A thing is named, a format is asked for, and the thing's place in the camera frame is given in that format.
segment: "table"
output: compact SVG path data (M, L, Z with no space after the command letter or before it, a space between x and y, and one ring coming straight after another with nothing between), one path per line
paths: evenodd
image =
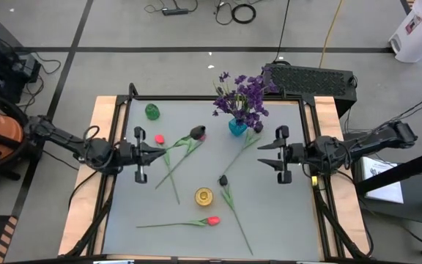
M332 97L315 97L315 111L319 121L319 128L322 135L335 136L338 139L343 139L341 132L338 114L334 99ZM109 137L109 131L114 115L116 103L116 96L99 96L95 102L94 111L92 113L91 125L99 125L100 132L98 137ZM123 120L125 115L126 107L122 107L119 113L119 119ZM306 106L306 116L309 127L309 135L311 140L315 137L314 123L311 119L311 109ZM116 128L115 141L119 140L119 135L122 130L122 122L119 122ZM82 180L88 177L93 171L87 166L83 165L79 169L76 185ZM70 211L67 215L66 224L64 227L62 242L59 247L59 254L65 254L70 251L78 240L82 237L88 226L92 223L95 204L97 200L97 193L100 186L100 173L98 176L94 176L88 181L72 200ZM360 207L358 203L357 194L355 187L347 179L340 175L333 175L331 180L331 186L333 189L333 198L336 206L336 212L340 225L344 228L350 238L358 245L361 251L367 252L369 245L366 237L366 231L363 226L363 219L360 213ZM108 197L108 193L111 187L111 179L107 182L105 199ZM325 221L327 226L327 240L330 247L330 254L332 256L338 256L336 251L336 242L333 231L330 225ZM97 243L94 246L94 254L100 254L102 251L102 242L105 232L106 220L103 219L97 231ZM317 249L320 260L324 259L322 253L322 242L319 238L319 247ZM344 249L345 255L348 257L349 253ZM110 255L111 259L127 258L127 259L143 259L143 260L170 260L170 257L158 257L158 256L125 256L125 255Z

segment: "yellow cable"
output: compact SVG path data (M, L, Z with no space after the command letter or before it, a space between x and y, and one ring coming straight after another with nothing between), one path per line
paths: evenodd
M330 29L328 29L327 37L325 38L325 43L323 43L322 58L320 58L319 68L322 67L323 57L325 56L325 49L327 48L328 39L330 38L331 30L333 29L333 26L335 25L336 17L338 16L338 12L340 11L340 7L342 4L343 4L343 0L340 0L340 2L338 3L338 8L336 8L335 16L333 17L333 20L331 21Z

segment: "flower bouquet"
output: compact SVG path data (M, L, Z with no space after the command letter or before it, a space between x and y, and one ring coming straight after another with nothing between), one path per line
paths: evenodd
M263 67L263 72L270 70ZM227 81L231 76L229 73L222 73L219 76L219 85L214 87L218 93L218 98L213 103L217 109L212 113L217 117L220 113L231 114L234 118L229 121L229 130L239 136L247 128L253 128L257 133L263 129L260 115L268 116L268 110L263 107L263 95L266 92L277 92L278 88L269 81L263 84L263 76L247 77L238 76L234 80L236 89L230 90Z

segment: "red tulip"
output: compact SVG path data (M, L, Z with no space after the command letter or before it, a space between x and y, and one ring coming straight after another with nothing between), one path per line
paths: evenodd
M207 222L208 222L208 224L210 225L210 226L213 226L213 225L216 225L216 224L219 224L219 222L220 222L221 220L219 219L219 217L217 217L217 216L211 216L211 217L208 217L207 218Z
M162 135L155 135L154 140L158 144L164 144L165 142L164 136Z

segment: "white container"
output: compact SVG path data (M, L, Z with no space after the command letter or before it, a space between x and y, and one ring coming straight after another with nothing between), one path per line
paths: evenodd
M388 42L400 62L417 62L422 58L422 0L415 1Z

